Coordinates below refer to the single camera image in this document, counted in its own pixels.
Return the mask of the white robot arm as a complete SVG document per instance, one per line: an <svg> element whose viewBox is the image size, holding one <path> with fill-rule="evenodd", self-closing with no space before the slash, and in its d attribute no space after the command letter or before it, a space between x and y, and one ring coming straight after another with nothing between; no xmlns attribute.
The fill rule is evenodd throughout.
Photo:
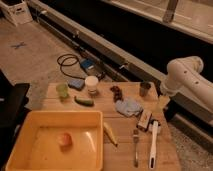
<svg viewBox="0 0 213 171"><path fill-rule="evenodd" d="M160 84L161 93L173 97L184 86L213 112L213 83L200 75L203 68L204 62L198 56L169 61L167 75Z"/></svg>

